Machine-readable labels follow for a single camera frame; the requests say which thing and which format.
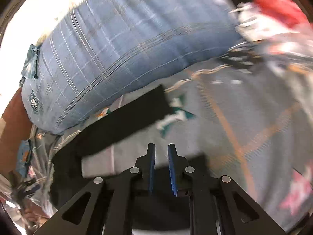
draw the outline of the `pile of laundry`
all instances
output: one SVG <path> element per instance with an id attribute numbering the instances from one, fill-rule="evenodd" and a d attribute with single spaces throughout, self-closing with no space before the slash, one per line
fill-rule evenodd
<path id="1" fill-rule="evenodd" d="M 85 0 L 22 72 L 33 127 L 18 170 L 40 184 L 32 201 L 52 216 L 154 143 L 168 183 L 135 200 L 133 234 L 188 234 L 188 199 L 169 182 L 174 143 L 293 230 L 313 207 L 312 41 L 292 0 Z"/>

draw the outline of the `embroidered logo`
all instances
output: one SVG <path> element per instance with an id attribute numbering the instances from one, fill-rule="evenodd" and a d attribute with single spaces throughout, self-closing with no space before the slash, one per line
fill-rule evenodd
<path id="1" fill-rule="evenodd" d="M 29 95 L 29 102 L 30 102 L 30 106 L 32 107 L 32 109 L 35 112 L 38 112 L 38 101 L 37 101 L 36 96 L 33 93 Z"/>

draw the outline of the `black cloth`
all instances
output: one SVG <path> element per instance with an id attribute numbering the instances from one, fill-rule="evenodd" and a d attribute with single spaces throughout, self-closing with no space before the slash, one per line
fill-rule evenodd
<path id="1" fill-rule="evenodd" d="M 172 109 L 160 85 L 84 129 L 52 159 L 52 204 L 59 208 L 60 197 L 65 199 L 61 201 L 63 205 L 73 196 L 73 191 L 77 192 L 89 181 L 81 175 L 82 157 L 95 154 L 170 113 Z"/>

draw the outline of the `gray bedsheet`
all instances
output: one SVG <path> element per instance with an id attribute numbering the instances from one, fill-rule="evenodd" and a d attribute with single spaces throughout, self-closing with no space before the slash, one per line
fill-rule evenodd
<path id="1" fill-rule="evenodd" d="M 167 163 L 167 145 L 174 143 L 179 154 L 186 157 L 205 153 L 212 176 L 231 176 L 287 231 L 313 203 L 311 187 L 307 190 L 313 158 L 313 132 L 307 115 L 283 80 L 265 64 L 253 74 L 233 67 L 213 73 L 212 69 L 220 65 L 216 59 L 200 62 L 118 98 L 110 111 L 163 84 L 169 88 L 171 106 L 183 113 L 177 113 L 171 123 L 157 122 L 84 158 L 82 173 L 93 177 L 121 172 L 145 154 L 150 142 L 156 145 L 158 167 Z M 184 84 L 177 84 L 186 79 Z M 46 133 L 41 137 L 42 131 L 34 128 L 32 165 L 42 185 L 34 200 L 45 211 L 51 211 L 51 158 L 105 115 L 106 109 L 99 110 L 63 136 Z"/>

